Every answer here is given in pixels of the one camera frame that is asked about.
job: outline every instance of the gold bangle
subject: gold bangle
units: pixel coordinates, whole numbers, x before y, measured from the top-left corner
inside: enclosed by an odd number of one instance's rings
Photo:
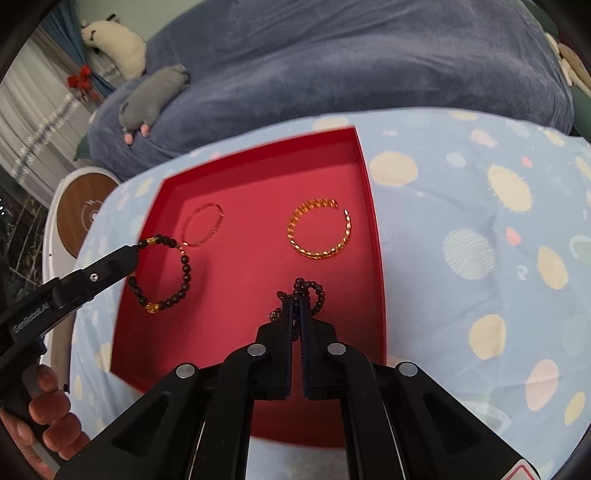
[[[308,202],[302,203],[298,208],[296,208],[294,213],[291,215],[289,222],[287,222],[287,238],[290,240],[291,246],[295,248],[303,256],[311,258],[313,260],[322,260],[323,258],[330,258],[336,255],[343,248],[345,248],[351,235],[351,217],[349,216],[349,212],[347,210],[344,210],[345,220],[347,222],[345,227],[345,236],[335,247],[331,248],[330,250],[325,250],[324,252],[310,252],[299,246],[294,237],[296,223],[305,213],[308,213],[310,210],[314,208],[322,207],[330,207],[337,209],[339,208],[339,205],[336,203],[336,200],[328,198],[309,200]]]
[[[193,220],[195,215],[197,215],[199,212],[202,212],[205,209],[210,208],[210,207],[213,207],[213,208],[217,209],[217,211],[218,211],[218,217],[217,217],[215,225],[209,231],[209,233],[207,235],[205,235],[198,242],[194,242],[194,243],[187,242],[185,240],[185,230],[187,229],[189,222],[191,220]],[[189,215],[187,217],[187,219],[185,220],[185,222],[183,223],[183,228],[181,229],[181,244],[183,244],[185,247],[189,247],[189,248],[200,247],[202,245],[205,245],[205,243],[207,243],[207,241],[217,233],[217,230],[220,228],[220,225],[222,224],[222,220],[223,220],[223,210],[222,210],[222,207],[220,207],[217,203],[206,203],[205,205],[201,205],[199,208],[194,210],[191,213],[191,215]]]

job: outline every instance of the dark beaded necklace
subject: dark beaded necklace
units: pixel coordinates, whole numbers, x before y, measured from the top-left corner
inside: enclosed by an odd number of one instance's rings
[[[178,250],[180,250],[181,263],[183,265],[183,283],[181,284],[180,290],[173,294],[170,298],[167,298],[166,300],[161,300],[157,303],[151,303],[148,302],[148,299],[144,296],[142,289],[139,287],[138,279],[135,278],[135,275],[130,275],[127,283],[133,290],[134,295],[138,297],[138,303],[142,307],[144,307],[146,309],[146,312],[148,313],[156,313],[160,312],[161,310],[174,307],[183,298],[185,298],[185,296],[187,296],[187,292],[189,291],[190,287],[189,282],[191,282],[191,275],[189,274],[189,272],[191,271],[191,265],[189,265],[189,257],[186,255],[183,246],[179,244],[174,238],[157,234],[153,237],[142,238],[141,240],[139,240],[138,247],[144,249],[149,245],[155,244],[162,244],[166,245],[169,248],[177,248]]]
[[[309,297],[310,296],[310,289],[314,290],[316,292],[316,296],[318,297],[316,300],[316,305],[314,305],[314,307],[312,308],[312,316],[314,316],[314,315],[318,315],[318,313],[320,313],[322,306],[324,305],[324,298],[325,298],[326,294],[324,293],[324,290],[322,289],[322,285],[317,284],[315,281],[306,281],[303,278],[296,278],[295,283],[294,283],[294,291],[291,294],[291,296],[293,296],[295,299],[298,299],[301,297]],[[281,300],[282,303],[286,297],[287,297],[287,293],[285,293],[284,291],[277,292],[277,298],[279,300]],[[269,314],[269,321],[274,322],[274,321],[278,320],[280,317],[281,317],[281,308],[276,308],[275,310],[273,310]],[[300,313],[298,311],[298,304],[297,303],[294,305],[292,320],[293,320],[292,340],[295,342],[300,337],[300,333],[301,333]]]

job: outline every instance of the gray plush toy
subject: gray plush toy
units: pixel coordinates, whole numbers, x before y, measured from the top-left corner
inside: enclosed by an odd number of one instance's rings
[[[164,107],[188,86],[187,69],[181,64],[164,67],[138,85],[119,110],[125,143],[133,144],[138,130],[147,137]]]

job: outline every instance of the red ribbon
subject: red ribbon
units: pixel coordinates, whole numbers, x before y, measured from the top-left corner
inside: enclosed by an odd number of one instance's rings
[[[92,70],[88,65],[80,67],[80,73],[68,77],[68,87],[75,88],[80,91],[82,99],[88,100],[88,97],[92,97],[94,100],[99,99],[99,95],[92,89],[92,83],[90,82],[90,75]]]

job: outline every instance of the human hand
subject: human hand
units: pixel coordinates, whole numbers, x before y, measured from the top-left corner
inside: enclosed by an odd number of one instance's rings
[[[46,365],[40,365],[37,369],[37,382],[44,393],[29,404],[31,418],[39,425],[49,425],[43,433],[43,442],[52,452],[58,452],[61,458],[69,460],[82,450],[90,439],[82,432],[78,417],[70,412],[70,400],[64,392],[58,390],[56,373]],[[31,448],[36,440],[29,425],[9,414],[4,408],[0,409],[0,420],[34,470],[44,480],[53,480],[55,473]]]

